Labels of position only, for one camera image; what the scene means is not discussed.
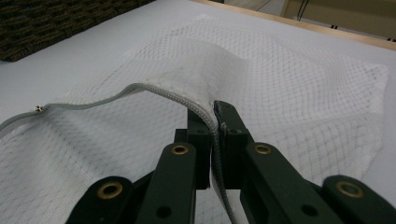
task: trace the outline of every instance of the dark woven surface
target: dark woven surface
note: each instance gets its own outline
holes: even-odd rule
[[[153,0],[0,0],[0,60],[15,62]]]

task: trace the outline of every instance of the wooden table edge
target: wooden table edge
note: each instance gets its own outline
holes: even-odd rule
[[[390,50],[395,50],[396,51],[396,43],[395,42],[390,42],[390,41],[387,41],[387,40],[382,40],[382,39],[378,39],[378,38],[374,38],[374,37],[370,37],[370,36],[366,36],[366,35],[352,34],[352,33],[349,33],[349,32],[340,31],[340,30],[334,30],[334,29],[331,29],[331,28],[327,28],[327,27],[323,27],[323,26],[319,26],[319,25],[314,25],[314,24],[310,24],[310,23],[307,23],[307,22],[303,22],[303,21],[294,21],[294,20],[290,20],[290,19],[287,19],[287,18],[283,18],[283,17],[278,17],[278,16],[265,14],[265,13],[258,12],[258,11],[244,9],[244,8],[241,8],[241,7],[233,7],[233,6],[229,6],[229,5],[224,5],[224,4],[221,4],[221,3],[211,2],[211,1],[207,1],[207,0],[192,0],[192,1],[193,2],[197,2],[197,3],[201,3],[201,4],[205,4],[205,5],[209,5],[209,6],[212,6],[212,7],[220,7],[220,8],[228,9],[228,10],[231,10],[231,11],[247,14],[247,15],[250,15],[250,16],[263,18],[263,19],[266,19],[266,20],[269,20],[269,21],[281,22],[281,23],[284,23],[284,24],[287,24],[287,25],[303,28],[305,30],[315,31],[315,32],[322,33],[322,34],[325,34],[325,35],[338,36],[338,37],[342,37],[342,38],[345,38],[345,39],[349,39],[349,40],[353,40],[353,41],[356,41],[356,42],[360,42],[360,43],[363,43],[363,44],[372,45],[372,46],[380,47],[380,48],[383,48],[383,49],[390,49]]]

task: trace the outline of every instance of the white table surface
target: white table surface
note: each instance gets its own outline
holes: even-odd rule
[[[396,51],[324,35],[188,0],[158,0],[15,63],[0,62],[0,123],[45,105],[81,80],[95,75],[165,25],[206,14],[250,30],[289,37],[313,47],[389,66],[385,95],[384,149],[363,182],[396,206]]]

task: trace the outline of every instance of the mesh laundry bag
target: mesh laundry bag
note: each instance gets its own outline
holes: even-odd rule
[[[218,161],[215,100],[235,105],[254,139],[279,148],[306,179],[360,178],[382,147],[387,80],[383,65],[206,16],[163,29],[43,112],[2,125],[0,223],[62,223],[98,179],[136,181],[186,128],[186,107],[212,132]],[[196,223],[230,222],[216,195],[197,191]]]

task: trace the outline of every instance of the zipper pull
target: zipper pull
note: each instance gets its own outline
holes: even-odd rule
[[[43,108],[43,106],[41,106],[41,105],[37,105],[37,106],[35,106],[35,112],[37,112],[37,113],[41,113],[41,112],[43,112],[44,111],[44,108]]]

